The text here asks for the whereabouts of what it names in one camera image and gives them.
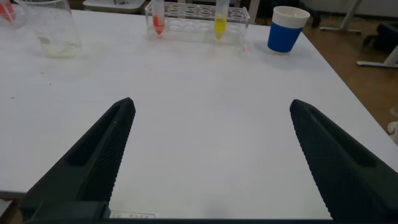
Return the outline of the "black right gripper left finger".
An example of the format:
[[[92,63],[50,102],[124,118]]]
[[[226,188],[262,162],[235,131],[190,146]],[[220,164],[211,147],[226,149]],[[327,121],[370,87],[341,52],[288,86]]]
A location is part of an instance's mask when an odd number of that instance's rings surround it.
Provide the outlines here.
[[[136,109],[115,102],[25,194],[25,222],[109,218],[109,201]]]

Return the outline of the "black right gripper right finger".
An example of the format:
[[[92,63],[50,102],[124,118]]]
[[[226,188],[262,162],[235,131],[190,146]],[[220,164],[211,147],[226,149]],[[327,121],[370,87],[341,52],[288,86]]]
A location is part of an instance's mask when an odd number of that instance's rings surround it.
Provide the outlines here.
[[[294,100],[295,134],[336,222],[397,221],[397,172],[325,116]]]

